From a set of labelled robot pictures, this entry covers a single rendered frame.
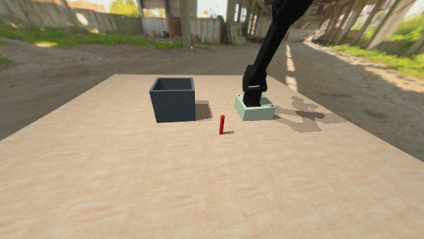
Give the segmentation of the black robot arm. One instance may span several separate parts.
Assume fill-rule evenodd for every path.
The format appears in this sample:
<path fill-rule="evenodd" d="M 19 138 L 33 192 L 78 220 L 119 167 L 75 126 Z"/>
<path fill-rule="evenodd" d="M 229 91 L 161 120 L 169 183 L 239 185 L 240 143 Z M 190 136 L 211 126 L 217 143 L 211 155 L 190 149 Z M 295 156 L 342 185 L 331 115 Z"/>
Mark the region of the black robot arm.
<path fill-rule="evenodd" d="M 272 22 L 257 58 L 248 65 L 243 76 L 243 103 L 246 107 L 260 107 L 262 92 L 266 92 L 267 67 L 289 27 L 305 14 L 314 0 L 274 0 Z M 259 86 L 259 87 L 250 87 Z"/>

